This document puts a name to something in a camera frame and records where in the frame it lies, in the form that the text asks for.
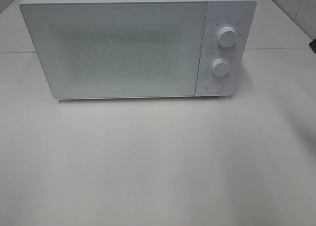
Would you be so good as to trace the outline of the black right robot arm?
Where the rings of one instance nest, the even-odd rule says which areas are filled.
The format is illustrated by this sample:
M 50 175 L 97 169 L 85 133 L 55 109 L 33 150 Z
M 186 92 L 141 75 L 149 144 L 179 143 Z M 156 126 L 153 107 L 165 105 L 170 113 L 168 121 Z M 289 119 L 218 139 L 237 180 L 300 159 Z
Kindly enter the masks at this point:
M 309 47 L 311 48 L 313 52 L 316 52 L 316 39 L 314 39 L 313 41 L 309 43 Z

